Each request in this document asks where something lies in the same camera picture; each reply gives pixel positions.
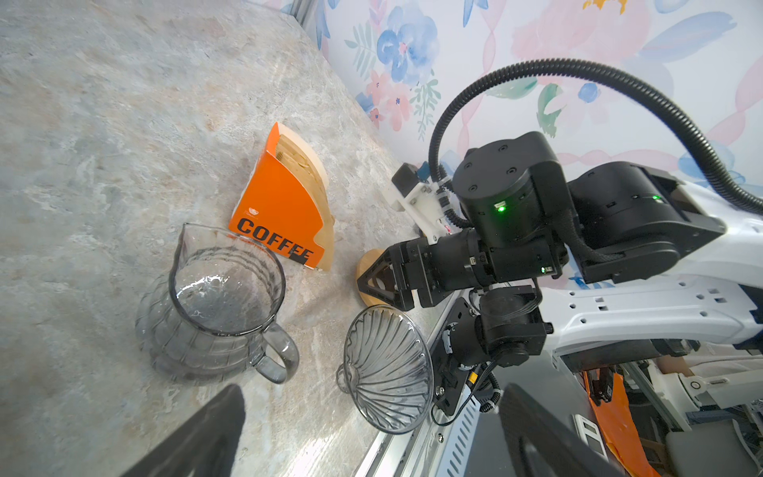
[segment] countertop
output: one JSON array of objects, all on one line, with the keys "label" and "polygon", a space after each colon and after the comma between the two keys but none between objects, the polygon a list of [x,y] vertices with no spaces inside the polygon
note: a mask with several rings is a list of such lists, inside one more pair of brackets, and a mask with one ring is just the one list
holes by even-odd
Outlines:
[{"label": "countertop", "polygon": [[[135,314],[183,222],[227,225],[282,121],[328,171],[336,254],[331,272],[282,260],[300,368],[229,381],[246,400],[233,473],[350,475],[376,431],[334,372],[364,308],[357,261],[414,238],[381,194],[399,162],[293,18],[146,3],[0,7],[2,474],[119,475],[227,384],[157,374]],[[425,336],[441,307],[411,313]]]}]

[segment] pink flower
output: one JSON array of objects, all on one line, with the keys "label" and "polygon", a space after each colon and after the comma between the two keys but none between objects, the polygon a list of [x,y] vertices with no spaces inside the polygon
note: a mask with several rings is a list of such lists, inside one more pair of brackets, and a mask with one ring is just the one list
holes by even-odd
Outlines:
[{"label": "pink flower", "polygon": [[378,36],[382,32],[382,21],[387,12],[387,0],[371,0],[369,5],[369,15],[371,16],[371,26]]},{"label": "pink flower", "polygon": [[365,93],[371,95],[375,106],[379,106],[382,99],[389,95],[390,79],[389,73],[379,75],[376,71],[371,70],[371,82],[365,87]]},{"label": "pink flower", "polygon": [[413,107],[408,101],[409,93],[410,89],[404,83],[396,83],[391,88],[390,98],[384,104],[385,113],[390,115],[393,131],[399,131],[403,126],[403,120],[408,121],[410,119],[410,110]]},{"label": "pink flower", "polygon": [[[634,56],[649,35],[646,2],[552,0],[539,18],[515,30],[511,53],[521,60],[581,58],[619,66]],[[563,84],[553,76],[542,84]]]},{"label": "pink flower", "polygon": [[379,121],[383,121],[383,120],[385,119],[385,117],[384,117],[384,116],[382,116],[382,115],[379,113],[379,109],[378,109],[378,108],[373,108],[373,109],[371,110],[371,112],[369,113],[369,118],[371,118],[371,122],[372,122],[373,124],[375,124],[375,126],[377,127],[377,129],[378,129],[378,127],[379,127]]}]

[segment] wire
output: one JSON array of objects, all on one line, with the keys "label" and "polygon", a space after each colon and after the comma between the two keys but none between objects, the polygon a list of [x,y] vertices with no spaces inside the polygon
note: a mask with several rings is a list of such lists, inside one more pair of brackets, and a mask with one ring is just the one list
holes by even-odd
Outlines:
[{"label": "wire", "polygon": [[[585,60],[556,58],[525,61],[496,69],[467,86],[450,102],[432,130],[429,164],[433,182],[439,182],[443,178],[439,168],[439,146],[445,129],[456,114],[472,99],[496,85],[534,76],[570,76],[585,79],[608,86],[636,101],[657,116],[675,134],[718,195],[743,211],[763,214],[763,199],[750,194],[734,182],[700,128],[670,98],[622,70]],[[448,211],[452,211],[452,207],[447,198],[445,200],[443,210],[447,215]]]},{"label": "wire", "polygon": [[486,382],[480,391],[483,389],[487,389],[488,385],[490,385],[493,388],[493,395],[490,398],[477,398],[477,401],[481,404],[479,411],[484,414],[486,412],[490,412],[493,409],[498,407],[498,401],[501,399],[501,387],[498,384],[498,380],[495,378],[495,375],[491,372],[488,375],[488,381]]},{"label": "wire", "polygon": [[459,217],[456,214],[456,211],[453,210],[453,206],[450,204],[450,199],[448,198],[445,187],[441,186],[439,189],[437,189],[437,200],[439,201],[439,206],[443,209],[443,213],[451,224],[461,229],[469,228],[472,226],[470,221]]},{"label": "wire", "polygon": [[622,253],[601,253],[588,246],[578,235],[578,231],[575,230],[575,222],[572,220],[572,211],[570,209],[564,210],[560,215],[554,217],[553,220],[554,230],[559,234],[559,238],[570,246],[570,250],[575,255],[595,263],[609,262],[623,256]]},{"label": "wire", "polygon": [[538,308],[541,301],[543,301],[543,292],[541,292],[540,286],[538,285],[538,279],[533,278],[533,284],[535,285],[535,298],[525,303],[522,307],[502,317],[502,319],[509,321],[512,318],[522,316],[523,314],[532,313],[536,308]]},{"label": "wire", "polygon": [[497,363],[495,361],[491,361],[491,363],[488,364],[488,367],[485,368],[485,371],[483,371],[480,374],[479,378],[477,378],[477,382],[475,382],[475,385],[472,386],[472,392],[469,393],[469,397],[466,398],[466,401],[464,401],[464,404],[461,404],[461,407],[459,408],[458,412],[456,412],[456,415],[450,421],[441,423],[441,422],[437,422],[437,419],[434,417],[434,408],[437,407],[437,405],[443,400],[443,398],[440,398],[436,403],[432,404],[432,408],[430,409],[430,417],[432,418],[432,422],[437,424],[440,427],[446,427],[456,422],[456,419],[458,419],[459,416],[461,415],[461,411],[464,410],[464,408],[469,403],[469,401],[471,401],[472,397],[474,397],[475,392],[477,391],[477,388],[488,377],[488,375],[490,375],[491,371],[495,369],[495,366],[497,366]]},{"label": "wire", "polygon": [[[448,173],[445,171],[445,166],[442,164],[439,165],[439,176],[440,178],[445,178],[448,176]],[[450,178],[448,178],[448,180],[443,183],[443,187],[453,192],[453,183],[451,182]]]}]

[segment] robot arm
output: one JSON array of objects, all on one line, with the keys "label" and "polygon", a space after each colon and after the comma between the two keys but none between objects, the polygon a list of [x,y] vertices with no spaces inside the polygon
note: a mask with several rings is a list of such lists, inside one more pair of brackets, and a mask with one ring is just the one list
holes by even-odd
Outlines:
[{"label": "robot arm", "polygon": [[[449,186],[465,215],[459,217],[438,164],[445,128],[483,91],[537,75],[599,82],[644,105],[686,146],[718,195],[625,162],[568,182],[543,135],[528,133],[468,152]],[[515,366],[545,349],[582,370],[680,354],[682,340],[761,346],[763,200],[734,183],[680,108],[637,78],[581,60],[499,69],[451,102],[433,130],[429,159],[432,186],[439,186],[430,194],[461,230],[396,243],[358,287],[401,310],[414,306],[414,290],[424,307],[456,290],[482,290],[480,314],[449,330],[461,365]],[[536,279],[557,279],[571,258],[585,282],[621,285],[542,293]],[[500,285],[524,279],[535,288]]]}]

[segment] floral wallpaper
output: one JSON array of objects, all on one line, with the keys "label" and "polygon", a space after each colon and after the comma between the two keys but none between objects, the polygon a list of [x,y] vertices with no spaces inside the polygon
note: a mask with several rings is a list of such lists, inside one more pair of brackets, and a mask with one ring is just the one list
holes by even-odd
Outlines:
[{"label": "floral wallpaper", "polygon": [[[427,160],[439,115],[479,77],[523,60],[574,57],[624,69],[671,96],[735,180],[763,195],[763,2],[317,0],[305,29],[401,162]],[[545,134],[568,179],[627,160],[707,186],[646,110],[561,77],[517,80],[476,98],[451,122],[441,160],[453,170],[469,148],[527,131]],[[588,286],[568,273],[572,285]]]}]

